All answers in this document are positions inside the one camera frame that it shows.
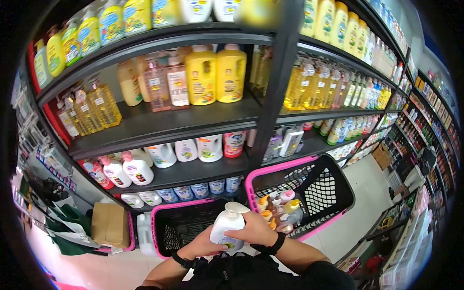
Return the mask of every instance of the person's left hand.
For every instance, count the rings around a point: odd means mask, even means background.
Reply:
[[[227,250],[228,247],[223,244],[212,243],[209,239],[211,229],[209,226],[202,231],[193,241],[177,251],[177,254],[182,259],[193,260],[196,257],[212,256],[219,254],[219,252]]]

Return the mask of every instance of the store aisle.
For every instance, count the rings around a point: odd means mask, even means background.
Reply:
[[[366,234],[380,213],[392,204],[385,175],[372,155],[344,169],[344,173],[356,196],[354,208],[304,241],[327,255],[333,263],[343,257]],[[140,250],[108,257],[93,254],[63,256],[51,239],[35,226],[27,236],[37,259],[59,282],[89,290],[135,289],[149,271],[162,262],[161,258],[142,255]],[[283,265],[279,269],[291,272]]]

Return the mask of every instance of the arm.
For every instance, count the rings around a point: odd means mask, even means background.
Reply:
[[[237,231],[226,231],[224,233],[226,236],[242,239],[250,244],[265,245],[267,247],[275,244],[278,235],[269,228],[260,214],[248,212],[242,215],[246,221],[245,228]],[[285,238],[284,244],[277,251],[276,258],[297,274],[302,273],[314,262],[330,262],[329,258],[316,248],[290,238]]]
[[[227,250],[226,245],[213,244],[209,240],[209,235],[213,226],[209,226],[201,232],[191,243],[177,251],[182,259],[193,260],[195,257],[210,256]],[[169,258],[156,266],[145,278],[142,286],[156,286],[164,289],[178,284],[187,274],[188,269],[184,269],[174,259]]]

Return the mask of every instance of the pump dispenser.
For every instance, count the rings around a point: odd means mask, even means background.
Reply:
[[[226,210],[221,212],[216,218],[209,239],[212,243],[225,244],[229,247],[225,252],[238,251],[243,247],[244,241],[226,237],[224,236],[224,232],[243,230],[245,220],[241,214],[249,212],[250,209],[235,201],[226,203],[224,207]]]

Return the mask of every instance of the person's right hand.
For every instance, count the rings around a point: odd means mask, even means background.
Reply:
[[[272,247],[276,243],[278,234],[269,227],[263,216],[252,211],[242,215],[246,221],[245,228],[243,230],[225,231],[225,236],[266,247]]]

